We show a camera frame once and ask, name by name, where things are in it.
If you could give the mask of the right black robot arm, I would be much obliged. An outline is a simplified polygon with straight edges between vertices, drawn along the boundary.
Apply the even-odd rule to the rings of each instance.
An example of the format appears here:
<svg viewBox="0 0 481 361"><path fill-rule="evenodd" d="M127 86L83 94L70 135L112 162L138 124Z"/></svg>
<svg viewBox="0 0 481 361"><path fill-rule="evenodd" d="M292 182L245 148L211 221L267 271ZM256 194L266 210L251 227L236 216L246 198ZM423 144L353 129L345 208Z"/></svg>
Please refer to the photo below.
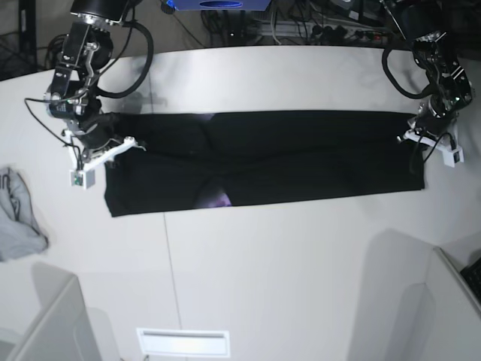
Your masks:
<svg viewBox="0 0 481 361"><path fill-rule="evenodd" d="M77 17L62 45L52 82L42 103L51 117L63 120L80 145L65 141L82 161L120 143L113 133L116 118L103 115L101 98L121 99L132 94L145 80L153 61L150 31L135 18L137 1L75 1L71 14ZM147 42L147 57L138 79L126 90L112 93L98 81L116 62L112 57L112 26L139 31Z"/></svg>

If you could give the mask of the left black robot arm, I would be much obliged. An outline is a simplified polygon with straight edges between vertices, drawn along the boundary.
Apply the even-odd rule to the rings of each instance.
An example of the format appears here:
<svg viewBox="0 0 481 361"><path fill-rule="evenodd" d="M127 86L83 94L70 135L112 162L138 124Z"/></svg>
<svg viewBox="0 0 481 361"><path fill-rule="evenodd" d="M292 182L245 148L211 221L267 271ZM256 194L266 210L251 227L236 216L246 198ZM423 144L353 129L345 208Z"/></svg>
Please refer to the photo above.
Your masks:
<svg viewBox="0 0 481 361"><path fill-rule="evenodd" d="M415 63L425 71L428 85L420 93L405 90L389 70L392 47L382 54L382 67L394 88L409 99L426 99L425 108L411 127L420 133L439 136L455 121L457 113L473 101L473 87L458 61L455 43L442 21L436 1L382 1L397 26Z"/></svg>

